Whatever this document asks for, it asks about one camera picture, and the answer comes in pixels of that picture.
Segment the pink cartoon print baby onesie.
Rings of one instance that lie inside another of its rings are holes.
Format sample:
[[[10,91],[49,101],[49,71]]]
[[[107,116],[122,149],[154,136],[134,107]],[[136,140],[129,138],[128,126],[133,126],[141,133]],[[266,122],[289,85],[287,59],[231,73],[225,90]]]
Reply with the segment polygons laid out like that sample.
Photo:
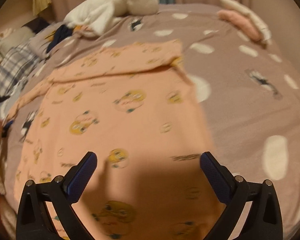
[[[54,70],[8,117],[42,102],[13,187],[48,182],[91,151],[97,169],[74,209],[96,239],[203,239],[223,211],[199,165],[213,149],[182,45],[102,48]]]

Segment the pink and cream folded clothes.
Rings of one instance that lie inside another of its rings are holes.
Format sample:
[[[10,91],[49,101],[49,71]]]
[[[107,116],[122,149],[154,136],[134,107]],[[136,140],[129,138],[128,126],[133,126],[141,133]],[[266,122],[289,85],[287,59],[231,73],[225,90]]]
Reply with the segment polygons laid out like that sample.
[[[260,16],[236,0],[220,0],[220,3],[223,9],[217,12],[219,19],[232,23],[254,42],[270,44],[271,31]]]

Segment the mauve deer print blanket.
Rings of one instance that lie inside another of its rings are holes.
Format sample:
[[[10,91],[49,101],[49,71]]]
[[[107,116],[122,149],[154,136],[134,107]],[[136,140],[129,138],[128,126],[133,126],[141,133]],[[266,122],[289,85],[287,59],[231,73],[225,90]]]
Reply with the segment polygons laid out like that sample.
[[[251,42],[230,22],[195,7],[123,18],[99,38],[75,34],[58,44],[27,84],[21,97],[47,78],[102,48],[134,43],[182,45],[183,69],[196,89],[196,99],[210,133],[213,156],[233,175],[274,183],[284,239],[300,228],[300,74],[284,60],[275,43]],[[42,98],[36,98],[12,122],[3,152],[7,155],[4,185],[13,198],[15,174],[26,135]]]

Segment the grey plaid pillow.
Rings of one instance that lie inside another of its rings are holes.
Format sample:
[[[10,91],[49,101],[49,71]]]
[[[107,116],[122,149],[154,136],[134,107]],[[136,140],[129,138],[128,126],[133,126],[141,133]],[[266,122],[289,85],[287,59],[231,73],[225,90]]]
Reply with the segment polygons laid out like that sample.
[[[30,49],[29,42],[12,47],[0,62],[0,97],[9,95],[39,62],[40,58]]]

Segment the mauve pillow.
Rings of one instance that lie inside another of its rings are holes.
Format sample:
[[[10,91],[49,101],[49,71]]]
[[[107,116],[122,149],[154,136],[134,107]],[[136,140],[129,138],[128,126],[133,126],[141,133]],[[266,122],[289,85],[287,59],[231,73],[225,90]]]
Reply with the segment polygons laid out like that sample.
[[[47,58],[47,48],[53,41],[56,29],[49,26],[30,39],[29,49],[40,59]]]

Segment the beige pillow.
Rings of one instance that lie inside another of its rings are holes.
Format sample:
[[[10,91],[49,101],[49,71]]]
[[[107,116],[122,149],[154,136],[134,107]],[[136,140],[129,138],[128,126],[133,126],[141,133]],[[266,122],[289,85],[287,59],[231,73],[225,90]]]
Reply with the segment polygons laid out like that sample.
[[[8,51],[33,38],[35,33],[28,27],[21,27],[0,40],[0,54],[5,56]]]

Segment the dark navy garment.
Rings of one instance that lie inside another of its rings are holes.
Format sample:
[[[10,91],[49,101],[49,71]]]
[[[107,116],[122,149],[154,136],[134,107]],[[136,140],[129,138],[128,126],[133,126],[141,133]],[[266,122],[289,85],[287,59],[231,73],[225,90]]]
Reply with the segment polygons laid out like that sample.
[[[67,25],[61,25],[54,33],[52,41],[49,43],[46,49],[48,54],[57,44],[62,42],[64,39],[72,36],[73,29],[69,28]]]

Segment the white fluffy fleece blanket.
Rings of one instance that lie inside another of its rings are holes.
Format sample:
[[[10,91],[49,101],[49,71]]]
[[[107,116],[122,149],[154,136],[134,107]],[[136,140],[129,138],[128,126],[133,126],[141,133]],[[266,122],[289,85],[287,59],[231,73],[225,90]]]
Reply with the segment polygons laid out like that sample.
[[[80,27],[87,36],[102,36],[126,14],[156,14],[159,0],[85,0],[64,18],[68,28]]]

